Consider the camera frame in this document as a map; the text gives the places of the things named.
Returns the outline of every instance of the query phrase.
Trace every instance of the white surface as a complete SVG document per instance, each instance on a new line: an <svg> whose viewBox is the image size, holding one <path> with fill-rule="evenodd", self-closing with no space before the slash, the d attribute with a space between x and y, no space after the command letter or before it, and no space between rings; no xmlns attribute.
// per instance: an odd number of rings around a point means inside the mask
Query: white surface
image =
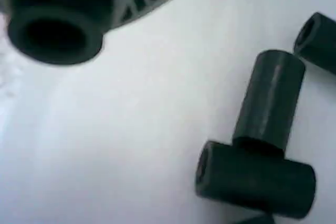
<svg viewBox="0 0 336 224"><path fill-rule="evenodd" d="M226 143L256 55L291 50L334 0L173 0L73 68L29 65L0 151L0 223L232 223L251 211L197 198L208 138ZM287 156L312 164L301 222L334 223L336 78L308 65Z"/></svg>

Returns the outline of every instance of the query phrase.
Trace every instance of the plastic cylinder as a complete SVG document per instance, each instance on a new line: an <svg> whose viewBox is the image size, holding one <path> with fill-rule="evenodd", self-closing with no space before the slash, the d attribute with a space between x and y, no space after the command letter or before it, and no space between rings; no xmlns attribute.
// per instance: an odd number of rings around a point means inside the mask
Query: plastic cylinder
<svg viewBox="0 0 336 224"><path fill-rule="evenodd" d="M233 134L235 147L284 156L305 69L288 52L258 55Z"/></svg>
<svg viewBox="0 0 336 224"><path fill-rule="evenodd" d="M336 74L336 22L321 13L312 15L295 41L294 53Z"/></svg>
<svg viewBox="0 0 336 224"><path fill-rule="evenodd" d="M316 176L307 164L208 141L195 188L202 197L301 219L312 206Z"/></svg>

